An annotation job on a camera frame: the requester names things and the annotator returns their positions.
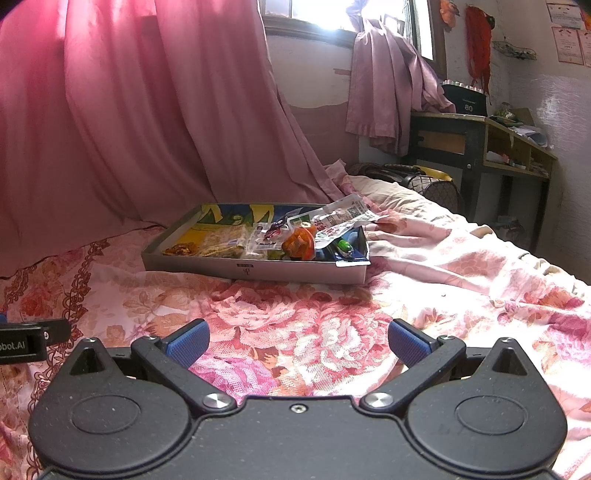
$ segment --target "snack package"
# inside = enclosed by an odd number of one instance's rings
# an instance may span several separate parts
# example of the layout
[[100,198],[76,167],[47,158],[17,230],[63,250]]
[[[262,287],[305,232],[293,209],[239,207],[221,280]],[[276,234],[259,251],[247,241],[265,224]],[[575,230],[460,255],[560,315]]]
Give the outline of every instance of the snack package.
[[373,213],[360,195],[354,193],[317,210],[288,218],[295,230],[302,222],[310,222],[318,231],[314,238],[315,248],[328,246],[333,240],[353,228],[374,222],[385,215]]
[[163,251],[164,255],[181,255],[182,257],[190,257],[197,253],[197,245],[194,242],[186,244],[176,244]]
[[246,243],[246,249],[241,258],[245,260],[268,260],[268,251],[259,248],[257,240],[262,239],[269,227],[268,223],[254,223],[252,232]]
[[281,249],[291,258],[301,258],[304,261],[314,260],[314,236],[316,227],[302,222],[298,228],[283,242]]
[[246,249],[246,225],[230,225],[208,232],[197,251],[198,257],[240,258]]

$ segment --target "wooden desk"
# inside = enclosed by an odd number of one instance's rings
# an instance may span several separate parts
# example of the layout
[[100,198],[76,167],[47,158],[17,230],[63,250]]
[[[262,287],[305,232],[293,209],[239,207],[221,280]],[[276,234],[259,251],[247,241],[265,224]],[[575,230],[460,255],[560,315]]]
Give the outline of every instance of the wooden desk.
[[[486,161],[488,151],[506,154],[510,159],[525,165],[526,170]],[[514,177],[542,182],[531,235],[530,251],[535,251],[544,220],[550,178],[533,172],[531,161],[541,163],[551,176],[553,164],[557,160],[555,155],[484,116],[413,112],[410,149],[402,162],[412,165],[417,160],[462,169],[460,192],[466,203],[465,217],[469,222],[474,221],[483,173],[502,175],[498,215],[508,213]]]

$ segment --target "paper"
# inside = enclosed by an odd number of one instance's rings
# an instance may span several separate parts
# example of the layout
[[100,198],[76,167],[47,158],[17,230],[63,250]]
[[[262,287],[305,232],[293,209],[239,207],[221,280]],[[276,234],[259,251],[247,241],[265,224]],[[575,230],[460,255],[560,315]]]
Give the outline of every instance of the paper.
[[587,67],[591,67],[591,32],[579,31],[579,40],[583,50],[583,60]]
[[554,33],[554,41],[558,51],[558,61],[585,65],[577,30],[552,27],[552,32]]
[[568,28],[584,28],[581,9],[572,5],[548,4],[552,23]]
[[578,3],[575,0],[560,0],[560,1],[557,1],[557,0],[546,0],[546,3],[549,4],[549,5],[550,4],[556,5],[556,4],[559,4],[560,3],[561,5],[574,5],[575,7],[578,6]]

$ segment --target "yellow object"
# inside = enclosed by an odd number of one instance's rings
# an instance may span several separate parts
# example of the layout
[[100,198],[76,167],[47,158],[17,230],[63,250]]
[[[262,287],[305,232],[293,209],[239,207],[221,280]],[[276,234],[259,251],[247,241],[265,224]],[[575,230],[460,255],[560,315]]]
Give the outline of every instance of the yellow object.
[[453,181],[453,178],[451,178],[444,171],[435,170],[433,168],[423,167],[422,165],[417,165],[417,167],[420,168],[423,172],[425,172],[430,177],[433,177],[434,179],[437,179],[437,180],[445,180],[445,181]]

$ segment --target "red decoration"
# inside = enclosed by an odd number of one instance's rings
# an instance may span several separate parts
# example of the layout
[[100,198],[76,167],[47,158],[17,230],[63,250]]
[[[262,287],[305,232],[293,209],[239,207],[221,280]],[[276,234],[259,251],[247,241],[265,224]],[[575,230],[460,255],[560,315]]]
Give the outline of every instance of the red decoration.
[[485,93],[491,79],[492,28],[488,15],[480,8],[466,7],[466,30],[468,35],[468,72],[472,86],[480,82]]

